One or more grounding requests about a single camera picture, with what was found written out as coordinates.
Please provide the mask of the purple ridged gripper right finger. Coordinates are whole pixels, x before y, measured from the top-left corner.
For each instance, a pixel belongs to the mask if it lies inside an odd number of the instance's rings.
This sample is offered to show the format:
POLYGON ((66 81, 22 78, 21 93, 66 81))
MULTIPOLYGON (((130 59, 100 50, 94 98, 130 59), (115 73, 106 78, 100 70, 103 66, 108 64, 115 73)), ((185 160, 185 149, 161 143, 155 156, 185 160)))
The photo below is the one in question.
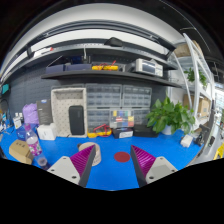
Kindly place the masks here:
POLYGON ((130 155, 140 187, 177 172, 165 157, 155 157, 137 146, 131 146, 130 155))

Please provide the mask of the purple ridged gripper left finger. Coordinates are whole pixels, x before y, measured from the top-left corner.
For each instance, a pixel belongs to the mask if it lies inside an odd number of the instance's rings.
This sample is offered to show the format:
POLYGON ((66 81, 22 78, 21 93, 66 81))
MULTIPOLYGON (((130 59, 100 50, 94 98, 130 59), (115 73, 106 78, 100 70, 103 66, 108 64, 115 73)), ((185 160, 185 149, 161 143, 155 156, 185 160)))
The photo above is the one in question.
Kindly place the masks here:
POLYGON ((48 169, 48 172, 85 187, 95 155, 96 147, 94 145, 88 146, 71 157, 62 156, 48 169))

